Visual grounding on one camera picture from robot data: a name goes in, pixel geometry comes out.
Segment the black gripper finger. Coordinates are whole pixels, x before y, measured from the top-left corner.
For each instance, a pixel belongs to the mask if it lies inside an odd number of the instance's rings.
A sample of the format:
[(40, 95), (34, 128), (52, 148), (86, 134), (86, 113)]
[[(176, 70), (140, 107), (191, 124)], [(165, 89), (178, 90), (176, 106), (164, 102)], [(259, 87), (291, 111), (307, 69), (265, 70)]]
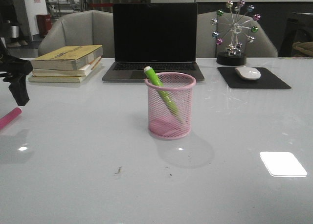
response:
[(9, 89), (18, 106), (25, 106), (29, 101), (26, 77), (32, 70), (30, 61), (9, 55), (4, 44), (0, 43), (0, 77), (10, 83)]

